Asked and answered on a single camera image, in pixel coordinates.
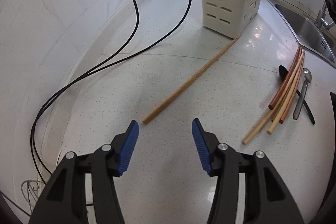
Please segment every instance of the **wooden chopstick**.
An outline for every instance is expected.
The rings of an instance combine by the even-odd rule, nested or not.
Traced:
[[[243,144],[247,145],[254,137],[257,135],[257,133],[263,128],[263,126],[267,123],[269,118],[272,116],[272,114],[275,112],[275,110],[282,104],[285,97],[285,93],[283,93],[278,100],[276,106],[272,110],[268,110],[263,117],[257,122],[256,126],[250,131],[247,136],[242,141]]]
[[[287,76],[286,76],[285,80],[283,81],[283,83],[282,83],[280,89],[278,90],[277,94],[274,96],[273,100],[271,101],[271,103],[270,103],[269,106],[268,106],[269,109],[271,109],[271,110],[274,109],[274,106],[277,104],[277,102],[278,102],[280,96],[282,95],[283,91],[285,90],[285,87],[286,87],[286,85],[288,84],[288,81],[289,81],[291,75],[293,74],[293,70],[294,70],[294,68],[295,68],[295,66],[296,66],[296,64],[297,64],[297,62],[298,62],[298,60],[299,60],[299,57],[301,56],[301,52],[302,52],[302,47],[299,46],[299,47],[297,48],[297,51],[296,51],[294,60],[293,60],[293,62],[292,62],[292,65],[291,65],[291,67],[290,67],[288,73],[287,73]]]
[[[279,123],[282,115],[284,114],[284,112],[285,112],[285,110],[286,110],[286,108],[289,104],[289,100],[291,99],[291,97],[293,95],[293,92],[296,92],[296,90],[294,88],[296,86],[296,82],[297,82],[298,77],[300,77],[300,75],[301,75],[301,71],[299,71],[299,67],[301,67],[301,63],[303,62],[304,55],[305,55],[305,53],[303,52],[300,56],[298,64],[295,66],[295,69],[294,69],[294,72],[293,72],[291,78],[289,79],[289,82],[288,82],[288,87],[290,86],[289,93],[288,93],[288,95],[287,95],[287,97],[286,97],[278,115],[275,117],[274,121],[272,122],[271,127],[269,128],[269,130],[267,130],[267,133],[269,135],[273,133],[277,124]]]
[[[150,114],[148,114],[143,120],[143,124],[149,123],[153,120],[162,110],[164,110],[171,102],[173,102],[179,95],[185,91],[195,80],[200,77],[210,66],[215,63],[240,37],[232,40],[229,44],[224,46],[218,54],[211,58],[200,70],[198,70],[192,77],[188,79],[182,86],[180,86],[175,92],[173,92],[166,100],[158,105]]]
[[[282,99],[279,99],[280,104],[278,104],[278,106],[274,108],[274,112],[273,112],[273,114],[271,116],[271,121],[272,122],[274,121],[275,117],[278,115],[278,113],[279,113],[279,111],[280,111],[283,103],[285,102],[285,97],[287,96],[288,92],[289,92],[289,89],[285,93],[285,96],[283,96]]]
[[[302,60],[301,66],[300,66],[300,68],[299,68],[299,72],[300,72],[300,73],[302,72],[302,69],[303,69],[303,62],[304,62],[304,61],[305,61],[305,51],[303,51],[303,60]],[[286,119],[286,116],[287,116],[287,114],[288,114],[288,112],[289,112],[289,110],[290,110],[290,108],[291,108],[291,106],[292,106],[292,104],[293,104],[293,101],[294,101],[294,98],[295,98],[295,94],[296,94],[296,90],[297,90],[297,87],[298,87],[298,85],[299,85],[299,82],[300,82],[300,77],[298,77],[297,80],[296,80],[295,88],[294,88],[294,92],[293,92],[293,94],[292,94],[292,97],[291,97],[291,99],[289,100],[289,104],[288,104],[288,106],[287,106],[287,108],[286,108],[284,114],[282,115],[282,117],[281,117],[281,119],[280,119],[280,123],[281,123],[281,124],[284,123],[284,121],[285,121],[285,119]]]

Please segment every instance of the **kitchen countertop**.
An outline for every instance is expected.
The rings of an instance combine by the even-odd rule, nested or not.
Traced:
[[[139,30],[117,58],[137,52],[165,35],[181,19],[187,3],[145,0],[139,7]],[[101,60],[125,42],[134,25],[135,15],[111,38]],[[306,223],[318,211],[335,148],[330,99],[330,91],[336,92],[334,68],[306,52],[304,66],[312,72],[306,101],[315,126],[304,109],[299,120],[292,119],[296,98],[288,119],[272,135],[266,133],[268,123],[249,145],[241,143],[279,88],[278,66],[289,68],[298,47],[294,35],[267,0],[261,0],[257,15],[219,61],[152,122],[141,124],[142,118],[229,41],[202,26],[202,2],[193,0],[189,15],[173,35],[148,52],[86,81],[68,122],[60,156],[67,151],[91,153],[125,132],[132,119],[139,122],[139,139],[129,169],[115,179],[126,223],[207,222],[216,178],[209,178],[201,167],[191,134],[196,117],[206,131],[237,151],[264,151],[287,184]],[[240,222],[244,188],[240,186]]]

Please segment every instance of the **ventilation slot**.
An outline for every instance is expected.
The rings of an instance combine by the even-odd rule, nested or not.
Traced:
[[[226,24],[230,24],[230,22],[225,20],[225,19],[220,18],[219,20],[222,21],[222,22],[225,22]]]
[[[207,5],[210,5],[210,6],[213,6],[213,7],[217,7],[216,4],[213,4],[213,3],[210,3],[210,2],[207,2]]]
[[[221,7],[222,10],[228,11],[228,12],[232,12],[232,10],[225,8],[225,7]]]
[[[214,15],[207,14],[208,17],[216,18]]]
[[[324,48],[324,50],[326,50],[326,49],[327,49],[327,46],[326,46],[326,45],[324,45],[324,42],[323,42],[323,41],[321,42],[321,45],[322,45],[322,47]]]

